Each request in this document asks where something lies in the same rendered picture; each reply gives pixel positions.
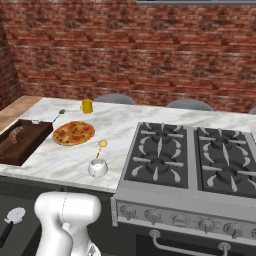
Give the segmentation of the round pizza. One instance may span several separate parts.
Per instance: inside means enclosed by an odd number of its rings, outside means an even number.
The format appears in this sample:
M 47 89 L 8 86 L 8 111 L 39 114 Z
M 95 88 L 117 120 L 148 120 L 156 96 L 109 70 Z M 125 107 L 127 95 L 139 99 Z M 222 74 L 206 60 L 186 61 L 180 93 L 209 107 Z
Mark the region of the round pizza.
M 52 135 L 55 143 L 74 146 L 89 141 L 95 133 L 94 127 L 84 121 L 71 121 L 58 127 Z

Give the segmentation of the dark open drawer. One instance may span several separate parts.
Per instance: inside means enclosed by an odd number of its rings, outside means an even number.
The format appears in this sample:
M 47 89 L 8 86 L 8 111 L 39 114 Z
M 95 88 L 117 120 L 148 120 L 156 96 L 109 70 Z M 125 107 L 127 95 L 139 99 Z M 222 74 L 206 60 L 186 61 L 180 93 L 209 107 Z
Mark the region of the dark open drawer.
M 32 200 L 0 195 L 0 237 L 8 225 L 5 221 L 7 214 L 17 207 L 24 208 L 25 215 L 20 223 L 13 225 L 3 247 L 0 248 L 0 256 L 35 256 L 41 229 Z

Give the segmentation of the yellow-headed wooden spoon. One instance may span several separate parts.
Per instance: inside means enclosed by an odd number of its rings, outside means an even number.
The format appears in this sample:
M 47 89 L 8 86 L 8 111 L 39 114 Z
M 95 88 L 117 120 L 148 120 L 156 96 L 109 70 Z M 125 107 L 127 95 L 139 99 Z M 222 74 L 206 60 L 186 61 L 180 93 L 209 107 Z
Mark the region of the yellow-headed wooden spoon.
M 99 157 L 101 150 L 102 150 L 104 147 L 106 147 L 106 146 L 108 145 L 108 143 L 107 143 L 106 140 L 101 140 L 101 141 L 98 143 L 98 145 L 99 145 L 100 148 L 99 148 L 99 150 L 98 150 L 98 153 L 97 153 L 97 155 L 96 155 L 96 158 Z

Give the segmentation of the grey chair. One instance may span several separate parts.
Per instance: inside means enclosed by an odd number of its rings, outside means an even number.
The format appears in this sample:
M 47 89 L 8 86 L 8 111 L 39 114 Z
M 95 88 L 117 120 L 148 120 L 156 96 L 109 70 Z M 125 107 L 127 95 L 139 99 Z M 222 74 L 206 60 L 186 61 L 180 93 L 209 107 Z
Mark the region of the grey chair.
M 203 101 L 196 99 L 178 99 L 167 104 L 168 108 L 178 109 L 190 109 L 190 110 L 202 110 L 202 111 L 213 111 L 213 108 Z
M 95 102 L 135 105 L 135 101 L 124 94 L 106 94 L 96 98 Z

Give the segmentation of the yellow mug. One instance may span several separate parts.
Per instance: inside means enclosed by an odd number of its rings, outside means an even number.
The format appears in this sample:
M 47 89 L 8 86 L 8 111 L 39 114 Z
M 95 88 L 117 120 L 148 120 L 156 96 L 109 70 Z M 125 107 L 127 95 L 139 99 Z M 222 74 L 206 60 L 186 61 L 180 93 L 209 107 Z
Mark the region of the yellow mug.
M 84 114 L 90 114 L 93 112 L 92 101 L 90 99 L 84 99 L 80 105 L 80 109 Z

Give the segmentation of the white bowl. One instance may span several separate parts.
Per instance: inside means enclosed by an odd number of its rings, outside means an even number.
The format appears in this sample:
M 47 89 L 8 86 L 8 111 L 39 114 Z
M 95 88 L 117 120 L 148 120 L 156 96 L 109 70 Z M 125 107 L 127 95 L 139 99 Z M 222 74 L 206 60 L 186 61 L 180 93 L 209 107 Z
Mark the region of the white bowl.
M 108 166 L 105 160 L 95 158 L 89 162 L 88 173 L 92 177 L 103 177 L 108 172 Z

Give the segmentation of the grey metal spoon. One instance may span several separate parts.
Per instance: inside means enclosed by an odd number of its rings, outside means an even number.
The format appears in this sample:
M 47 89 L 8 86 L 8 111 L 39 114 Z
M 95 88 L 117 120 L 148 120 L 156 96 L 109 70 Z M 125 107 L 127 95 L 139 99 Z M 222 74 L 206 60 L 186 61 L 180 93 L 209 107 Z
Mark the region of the grey metal spoon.
M 64 113 L 65 113 L 65 109 L 61 109 L 61 110 L 59 111 L 58 115 L 56 116 L 56 118 L 52 121 L 52 123 L 54 123 L 54 122 L 59 118 L 59 116 L 62 115 L 62 114 L 64 114 Z

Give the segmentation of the grey stove with black hob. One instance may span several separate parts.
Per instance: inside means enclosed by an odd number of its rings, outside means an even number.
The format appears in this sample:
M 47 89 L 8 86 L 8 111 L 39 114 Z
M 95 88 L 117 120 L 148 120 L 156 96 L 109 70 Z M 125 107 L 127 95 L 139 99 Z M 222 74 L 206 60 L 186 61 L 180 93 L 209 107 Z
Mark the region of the grey stove with black hob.
M 134 218 L 121 213 L 124 205 Z M 228 256 L 256 256 L 256 142 L 238 130 L 141 122 L 111 207 L 120 256 L 188 256 L 156 248 L 153 229 L 161 245 L 221 256 L 226 242 Z M 155 225 L 145 217 L 151 209 L 161 214 Z M 186 227 L 173 224 L 177 214 Z M 212 232 L 199 228 L 203 219 L 213 221 Z M 229 223 L 242 228 L 241 237 L 225 232 Z

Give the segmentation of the brown rectangular basin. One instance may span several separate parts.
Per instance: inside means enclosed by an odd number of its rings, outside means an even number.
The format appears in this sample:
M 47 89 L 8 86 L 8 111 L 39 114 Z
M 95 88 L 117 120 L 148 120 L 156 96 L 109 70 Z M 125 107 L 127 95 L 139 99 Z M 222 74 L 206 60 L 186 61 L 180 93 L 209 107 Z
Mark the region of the brown rectangular basin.
M 9 134 L 17 127 L 22 127 L 25 135 L 12 143 Z M 18 119 L 0 135 L 0 163 L 21 166 L 52 131 L 51 122 Z

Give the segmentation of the brown lumpy sponge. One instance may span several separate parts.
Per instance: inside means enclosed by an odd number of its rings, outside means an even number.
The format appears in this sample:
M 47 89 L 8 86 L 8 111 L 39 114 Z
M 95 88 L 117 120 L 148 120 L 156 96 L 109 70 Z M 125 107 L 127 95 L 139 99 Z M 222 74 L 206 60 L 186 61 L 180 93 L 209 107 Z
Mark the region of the brown lumpy sponge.
M 25 137 L 25 130 L 23 127 L 16 127 L 9 134 L 9 139 L 13 144 L 18 143 Z

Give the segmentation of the grey range hood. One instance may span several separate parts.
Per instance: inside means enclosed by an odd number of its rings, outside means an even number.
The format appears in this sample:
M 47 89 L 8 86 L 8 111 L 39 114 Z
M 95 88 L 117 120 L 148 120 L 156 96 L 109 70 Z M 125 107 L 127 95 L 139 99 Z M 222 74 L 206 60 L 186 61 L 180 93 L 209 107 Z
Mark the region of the grey range hood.
M 256 0 L 136 0 L 143 6 L 256 6 Z

